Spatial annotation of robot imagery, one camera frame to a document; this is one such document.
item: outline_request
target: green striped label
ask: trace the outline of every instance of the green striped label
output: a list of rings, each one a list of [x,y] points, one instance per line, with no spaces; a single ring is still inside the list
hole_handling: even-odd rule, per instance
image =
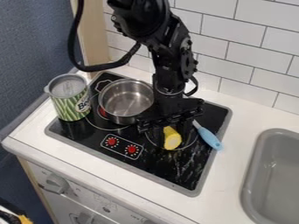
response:
[[[60,99],[52,97],[52,101],[59,118],[66,122],[79,121],[90,112],[87,88],[72,98]]]

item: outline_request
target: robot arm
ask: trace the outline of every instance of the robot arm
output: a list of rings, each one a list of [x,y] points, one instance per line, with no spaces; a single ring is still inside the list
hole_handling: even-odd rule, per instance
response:
[[[158,146],[163,146],[163,128],[173,127],[188,143],[195,117],[203,114],[201,99],[185,99],[198,89],[193,77],[198,62],[193,58],[189,31],[182,20],[170,11],[168,0],[108,0],[114,10],[111,17],[115,28],[123,36],[136,41],[132,49],[120,60],[96,66],[79,65],[73,46],[83,13],[84,0],[78,0],[78,10],[69,35],[69,57],[79,70],[96,72],[120,67],[129,62],[141,45],[149,48],[156,72],[153,74],[155,104],[139,115],[137,128],[140,133],[152,133]],[[196,87],[184,92],[185,83],[192,80]]]
[[[124,36],[149,48],[156,68],[156,84],[176,93],[197,72],[191,38],[181,19],[170,11],[168,0],[108,0],[112,21]]]

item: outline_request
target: white countertop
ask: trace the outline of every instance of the white countertop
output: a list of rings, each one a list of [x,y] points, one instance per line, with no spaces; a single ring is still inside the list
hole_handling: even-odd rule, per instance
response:
[[[151,81],[149,73],[127,66],[114,69],[114,72]],[[194,96],[233,111],[223,139],[225,149],[217,153],[204,188],[195,198],[46,136],[45,127],[56,116],[49,100],[13,131],[3,145],[12,153],[41,164],[60,163],[57,169],[61,172],[71,173],[75,167],[80,181],[151,215],[163,217],[161,219],[167,223],[253,224],[241,207],[240,188],[255,140],[262,131],[272,128],[299,132],[299,116],[212,91],[198,91]]]

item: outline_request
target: red knob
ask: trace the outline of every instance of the red knob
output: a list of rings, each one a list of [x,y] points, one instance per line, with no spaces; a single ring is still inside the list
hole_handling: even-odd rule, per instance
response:
[[[128,153],[129,153],[129,154],[136,153],[136,151],[137,151],[137,148],[136,148],[135,146],[130,145],[130,146],[128,147]]]
[[[114,146],[114,145],[116,145],[117,141],[116,141],[115,138],[109,138],[109,139],[107,140],[107,143],[108,143],[108,145],[110,145],[110,146]]]

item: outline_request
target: black stovetop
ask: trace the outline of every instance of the black stovetop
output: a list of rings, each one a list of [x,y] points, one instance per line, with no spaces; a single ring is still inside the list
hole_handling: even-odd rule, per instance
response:
[[[97,151],[97,156],[106,155],[113,162],[125,169],[164,184],[179,192],[187,191],[190,195],[197,192],[199,180],[206,165],[212,160],[212,148],[200,136],[184,150],[167,151],[157,148],[146,135],[138,134],[135,125],[125,127],[114,124],[100,113],[99,92],[110,81],[123,77],[112,73],[103,73],[91,85],[92,112],[78,122],[63,122],[55,119],[48,127],[47,134],[72,144],[85,151]],[[204,106],[205,113],[198,122],[215,134],[220,128],[223,134],[229,110],[210,103]]]

